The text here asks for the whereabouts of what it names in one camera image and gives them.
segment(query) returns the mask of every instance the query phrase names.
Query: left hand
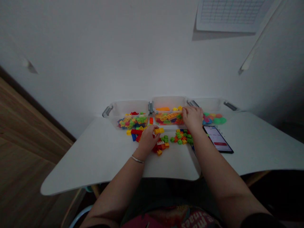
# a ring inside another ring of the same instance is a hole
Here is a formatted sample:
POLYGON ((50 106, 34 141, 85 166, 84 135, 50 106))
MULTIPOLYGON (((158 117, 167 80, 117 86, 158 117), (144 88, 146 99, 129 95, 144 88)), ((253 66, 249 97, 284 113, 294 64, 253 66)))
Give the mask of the left hand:
POLYGON ((145 161, 147 156, 151 153, 156 142, 159 140, 160 134, 157 134, 153 138, 154 129, 158 129, 157 125, 150 125, 146 130, 143 131, 140 138, 139 146, 134 152, 133 156, 141 161, 145 161))

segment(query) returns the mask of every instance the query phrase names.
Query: hand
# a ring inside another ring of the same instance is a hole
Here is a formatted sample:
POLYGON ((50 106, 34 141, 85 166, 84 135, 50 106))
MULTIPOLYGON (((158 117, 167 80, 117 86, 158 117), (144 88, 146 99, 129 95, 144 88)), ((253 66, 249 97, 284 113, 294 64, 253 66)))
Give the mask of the hand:
POLYGON ((159 140, 160 134, 157 134, 153 138, 154 129, 158 129, 156 125, 150 125, 146 130, 143 131, 140 138, 139 146, 134 152, 133 156, 141 161, 145 161, 147 156, 151 153, 151 150, 155 146, 156 142, 159 140))
POLYGON ((183 120, 189 131, 202 130, 203 110, 199 107, 183 107, 183 120))

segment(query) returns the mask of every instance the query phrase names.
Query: white wall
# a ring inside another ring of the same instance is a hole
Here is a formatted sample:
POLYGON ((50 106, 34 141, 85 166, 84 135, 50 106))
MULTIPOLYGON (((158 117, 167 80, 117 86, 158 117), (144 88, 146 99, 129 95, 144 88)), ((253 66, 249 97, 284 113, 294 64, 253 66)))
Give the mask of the white wall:
POLYGON ((1 1, 0 65, 76 138, 114 100, 224 97, 270 123, 303 100, 303 0, 287 3, 242 75, 256 37, 191 41, 197 3, 1 1))

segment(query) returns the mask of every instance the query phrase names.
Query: forearm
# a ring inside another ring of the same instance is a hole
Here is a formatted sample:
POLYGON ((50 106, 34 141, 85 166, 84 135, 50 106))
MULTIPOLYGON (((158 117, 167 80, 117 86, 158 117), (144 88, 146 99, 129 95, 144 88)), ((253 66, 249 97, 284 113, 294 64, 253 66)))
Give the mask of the forearm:
MULTIPOLYGON (((138 151, 135 151, 134 156, 139 160, 145 160, 145 158, 140 157, 138 151)), ((143 169, 144 164, 129 158, 101 193, 88 217, 120 221, 139 185, 143 169)))
POLYGON ((216 198, 251 194, 241 177, 200 129, 193 135, 195 151, 204 178, 216 198))

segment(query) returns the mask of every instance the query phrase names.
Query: table leg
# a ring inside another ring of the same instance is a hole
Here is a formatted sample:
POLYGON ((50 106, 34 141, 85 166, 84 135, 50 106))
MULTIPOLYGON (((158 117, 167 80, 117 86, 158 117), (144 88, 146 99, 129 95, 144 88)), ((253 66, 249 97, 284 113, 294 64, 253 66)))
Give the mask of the table leg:
POLYGON ((98 199, 98 197, 100 196, 100 188, 99 185, 91 185, 91 188, 95 194, 95 197, 98 199))
POLYGON ((268 173, 270 173, 271 170, 266 170, 266 171, 261 171, 261 172, 256 172, 253 175, 251 175, 251 177, 249 177, 245 183, 247 184, 248 187, 250 187, 251 185, 253 185, 255 182, 257 182, 258 180, 260 180, 263 176, 267 175, 268 173))

